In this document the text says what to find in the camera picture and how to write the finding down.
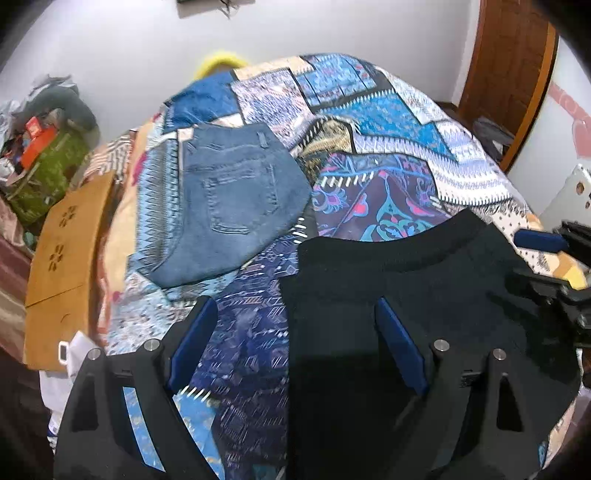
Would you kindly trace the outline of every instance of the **jeans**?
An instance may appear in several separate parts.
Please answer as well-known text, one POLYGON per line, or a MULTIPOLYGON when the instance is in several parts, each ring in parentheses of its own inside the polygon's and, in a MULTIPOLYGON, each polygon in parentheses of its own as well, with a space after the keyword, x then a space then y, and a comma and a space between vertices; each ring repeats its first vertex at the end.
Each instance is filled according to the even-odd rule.
POLYGON ((162 288, 234 270, 296 221, 306 177, 265 124, 199 124, 178 148, 181 215, 170 253, 149 273, 162 288))

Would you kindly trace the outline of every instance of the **patterned bedspread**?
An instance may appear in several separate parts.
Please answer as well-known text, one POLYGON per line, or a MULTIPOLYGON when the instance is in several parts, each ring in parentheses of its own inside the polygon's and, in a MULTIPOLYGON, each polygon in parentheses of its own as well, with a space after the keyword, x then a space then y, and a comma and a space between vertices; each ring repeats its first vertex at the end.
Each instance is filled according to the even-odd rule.
MULTIPOLYGON (((144 180, 162 184, 166 201, 150 207, 156 215, 167 214, 177 192, 176 159, 157 147, 176 140, 178 128, 199 122, 268 124, 313 186, 320 235, 396 240, 463 208, 493 222, 509 242, 518 228, 541 225, 468 130, 401 79, 342 54, 281 59, 194 82, 137 131, 91 155, 83 181, 116 169, 122 186, 99 258, 105 295, 99 331, 107 352, 133 351, 161 338, 197 296, 213 296, 218 326, 176 405, 221 479, 281 478, 289 335, 278 278, 297 271, 297 245, 308 235, 295 229, 238 271, 166 291, 128 258, 145 258, 145 239, 165 235, 138 221, 148 201, 144 180)), ((580 281, 566 255, 517 251, 536 272, 580 281)), ((135 391, 125 395, 146 463, 162 468, 135 391)), ((550 436, 548 457, 560 445, 571 410, 550 436)))

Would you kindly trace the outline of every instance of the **door frame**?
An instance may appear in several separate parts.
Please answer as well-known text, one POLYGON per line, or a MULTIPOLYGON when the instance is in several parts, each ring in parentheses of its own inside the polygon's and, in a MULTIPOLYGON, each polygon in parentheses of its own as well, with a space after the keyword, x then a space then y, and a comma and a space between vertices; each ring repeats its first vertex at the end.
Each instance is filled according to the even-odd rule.
MULTIPOLYGON (((480 13, 478 16, 478 30, 476 31, 476 40, 474 42, 474 50, 472 51, 472 60, 470 61, 470 70, 468 71, 468 76, 466 78, 466 86, 464 87, 464 91, 462 92, 462 98, 460 100, 460 105, 457 108, 458 115, 463 117, 463 114, 467 108, 467 102, 472 91, 472 87, 474 86, 474 82, 476 81, 476 65, 478 64, 478 60, 480 58, 480 50, 482 47, 482 37, 484 35, 484 25, 485 25, 485 16, 486 16, 486 6, 487 0, 480 0, 480 13)), ((556 29, 548 23, 548 34, 546 36, 546 45, 544 49, 544 56, 542 59, 542 65, 540 68, 540 75, 538 76, 538 80, 535 84, 534 93, 531 96, 531 100, 529 105, 527 106, 527 110, 525 111, 525 115, 523 120, 521 121, 521 125, 515 135, 515 139, 513 143, 509 147, 507 153, 503 156, 501 160, 500 167, 501 170, 507 172, 511 166, 513 165, 517 155, 521 151, 525 140, 527 139, 528 134, 531 131, 531 128, 534 124, 534 121, 540 111, 540 107, 542 105, 542 101, 545 98, 546 91, 548 90, 548 86, 550 84, 550 79, 552 76, 552 71, 554 69, 554 61, 556 59, 556 52, 558 50, 558 35, 556 34, 556 29)))

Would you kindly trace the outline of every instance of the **jeans back pocket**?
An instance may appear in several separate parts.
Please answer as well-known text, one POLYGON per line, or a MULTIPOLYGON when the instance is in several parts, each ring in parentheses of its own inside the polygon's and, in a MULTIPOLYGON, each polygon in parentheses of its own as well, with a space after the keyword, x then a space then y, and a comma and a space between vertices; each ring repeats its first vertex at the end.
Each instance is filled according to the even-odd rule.
POLYGON ((243 160, 205 174, 210 227, 221 233, 251 233, 278 207, 273 165, 243 160))

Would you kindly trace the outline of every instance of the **blue gripper pad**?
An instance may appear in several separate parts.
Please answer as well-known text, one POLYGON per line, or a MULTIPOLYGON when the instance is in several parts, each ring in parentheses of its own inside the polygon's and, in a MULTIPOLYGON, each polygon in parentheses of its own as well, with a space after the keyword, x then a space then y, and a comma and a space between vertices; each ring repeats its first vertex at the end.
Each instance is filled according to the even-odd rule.
POLYGON ((216 302, 209 298, 201 309, 194 307, 183 321, 191 322, 191 326, 171 358, 167 386, 172 392, 178 392, 189 384, 201 360, 217 325, 216 302))
POLYGON ((559 233, 537 232, 536 230, 517 230, 513 243, 519 248, 529 248, 557 254, 568 250, 569 243, 559 233))
POLYGON ((413 388, 418 395, 423 395, 428 387, 425 360, 388 302, 383 298, 378 300, 375 307, 375 323, 388 345, 388 350, 400 370, 404 383, 407 387, 413 388))

